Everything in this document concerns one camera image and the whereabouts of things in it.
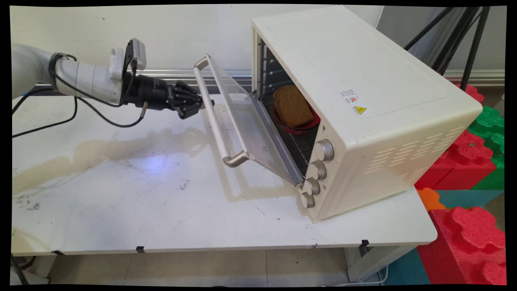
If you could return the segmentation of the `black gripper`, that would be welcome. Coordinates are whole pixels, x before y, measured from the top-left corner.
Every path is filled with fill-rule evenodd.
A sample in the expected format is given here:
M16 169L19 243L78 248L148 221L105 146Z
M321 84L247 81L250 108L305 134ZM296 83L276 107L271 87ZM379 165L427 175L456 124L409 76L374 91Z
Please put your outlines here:
M181 105L181 100L175 97L190 101ZM183 120L198 114L206 107L198 91L184 81L176 82L174 94L174 87L167 84L166 81L142 74L133 81L132 103L139 108L147 103L147 108L151 110L175 110L177 108L177 114Z

